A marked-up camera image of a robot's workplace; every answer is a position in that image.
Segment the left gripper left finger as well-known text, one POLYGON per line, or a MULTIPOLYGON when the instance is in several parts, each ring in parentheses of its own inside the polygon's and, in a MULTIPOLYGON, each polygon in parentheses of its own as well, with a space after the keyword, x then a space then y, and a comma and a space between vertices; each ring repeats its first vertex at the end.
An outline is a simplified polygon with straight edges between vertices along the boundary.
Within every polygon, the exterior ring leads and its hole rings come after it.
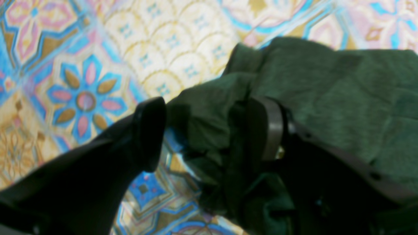
POLYGON ((132 181, 156 170, 166 124, 163 98, 139 103, 89 143, 1 191, 2 235, 108 235, 132 181))

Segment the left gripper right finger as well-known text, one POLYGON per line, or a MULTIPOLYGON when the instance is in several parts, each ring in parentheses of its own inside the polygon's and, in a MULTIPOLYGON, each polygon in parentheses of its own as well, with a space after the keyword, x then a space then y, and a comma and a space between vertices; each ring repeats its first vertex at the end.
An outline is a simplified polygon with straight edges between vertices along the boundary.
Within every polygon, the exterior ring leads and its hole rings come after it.
POLYGON ((327 145, 272 98, 247 102, 250 164, 277 174, 297 235, 416 235, 417 194, 327 145))

